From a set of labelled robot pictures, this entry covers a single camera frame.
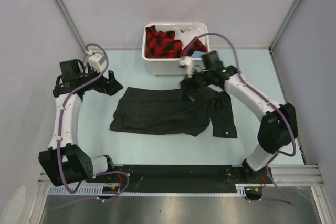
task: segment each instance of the red and black checkered fabric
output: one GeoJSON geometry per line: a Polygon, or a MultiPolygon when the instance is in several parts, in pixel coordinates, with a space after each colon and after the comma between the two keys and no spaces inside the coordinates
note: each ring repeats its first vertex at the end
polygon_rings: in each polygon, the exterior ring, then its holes
{"type": "MultiPolygon", "coordinates": [[[[182,42],[175,40],[174,31],[156,31],[155,26],[146,28],[146,58],[179,58],[184,50],[182,50],[182,42]]],[[[190,56],[194,51],[207,52],[199,39],[190,47],[186,55],[190,56]]]]}

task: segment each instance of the white wall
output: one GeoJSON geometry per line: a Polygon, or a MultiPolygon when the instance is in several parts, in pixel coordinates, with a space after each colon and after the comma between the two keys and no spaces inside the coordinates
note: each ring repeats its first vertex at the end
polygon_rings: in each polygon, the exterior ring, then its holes
{"type": "MultiPolygon", "coordinates": [[[[141,48],[151,22],[200,21],[238,47],[268,48],[293,0],[64,0],[85,42],[141,48]]],[[[225,45],[211,38],[212,47],[225,45]]]]}
{"type": "Polygon", "coordinates": [[[303,0],[275,50],[310,164],[318,163],[336,210],[336,4],[303,0]]]}
{"type": "Polygon", "coordinates": [[[82,57],[53,0],[0,0],[0,215],[26,186],[20,222],[32,206],[38,153],[50,142],[59,62],[82,57]]]}

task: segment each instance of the dark gray garment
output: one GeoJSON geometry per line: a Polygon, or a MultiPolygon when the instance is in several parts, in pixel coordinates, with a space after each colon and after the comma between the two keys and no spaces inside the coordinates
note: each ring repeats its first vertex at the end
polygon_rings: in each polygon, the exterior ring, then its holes
{"type": "Polygon", "coordinates": [[[197,136],[209,126],[211,119],[214,136],[237,138],[230,96],[208,86],[199,88],[197,93],[195,101],[191,102],[181,89],[127,88],[119,100],[110,130],[197,136]]]}

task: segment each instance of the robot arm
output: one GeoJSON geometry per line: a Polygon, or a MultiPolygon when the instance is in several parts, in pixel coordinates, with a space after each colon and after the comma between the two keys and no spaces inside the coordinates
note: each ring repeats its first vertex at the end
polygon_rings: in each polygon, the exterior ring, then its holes
{"type": "MultiPolygon", "coordinates": [[[[227,93],[234,95],[246,107],[248,107],[261,122],[258,132],[258,145],[252,154],[243,161],[243,166],[247,166],[253,171],[258,171],[265,167],[267,162],[278,152],[280,148],[291,142],[290,134],[280,115],[270,106],[272,103],[286,117],[292,129],[294,137],[298,136],[296,113],[292,104],[281,105],[266,95],[269,102],[265,102],[259,95],[253,92],[253,87],[246,78],[238,74],[233,66],[224,67],[216,51],[202,55],[205,66],[204,72],[194,72],[192,77],[186,75],[180,85],[183,92],[191,99],[197,95],[195,89],[201,85],[216,85],[227,93]]],[[[192,65],[184,64],[187,72],[190,72],[192,65]]]]}
{"type": "Polygon", "coordinates": [[[113,71],[108,71],[108,78],[101,76],[95,82],[72,94],[65,107],[62,107],[67,96],[75,88],[96,78],[102,70],[101,65],[104,62],[103,55],[91,50],[89,50],[88,53],[90,57],[88,58],[86,67],[84,67],[84,64],[79,60],[69,60],[60,63],[62,74],[57,78],[53,90],[56,101],[54,132],[48,150],[40,152],[38,159],[55,186],[63,184],[60,178],[57,158],[57,141],[59,135],[62,136],[60,152],[62,156],[63,173],[67,183],[70,184],[86,180],[92,178],[97,173],[113,170],[113,162],[108,155],[91,158],[79,148],[77,140],[78,116],[84,93],[94,89],[100,93],[114,95],[123,88],[115,79],[113,71]]]}

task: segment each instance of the white plastic bin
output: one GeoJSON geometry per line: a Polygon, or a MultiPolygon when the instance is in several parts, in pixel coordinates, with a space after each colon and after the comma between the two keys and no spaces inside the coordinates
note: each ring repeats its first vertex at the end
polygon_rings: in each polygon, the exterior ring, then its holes
{"type": "MultiPolygon", "coordinates": [[[[171,31],[174,27],[184,31],[193,26],[193,23],[151,23],[145,26],[142,42],[142,58],[146,61],[150,74],[154,76],[177,76],[186,74],[185,69],[179,67],[179,59],[149,59],[145,57],[146,53],[146,27],[155,25],[157,31],[171,31]]],[[[209,37],[205,36],[205,46],[210,51],[209,37]]],[[[203,67],[202,59],[193,59],[195,65],[203,67]]]]}

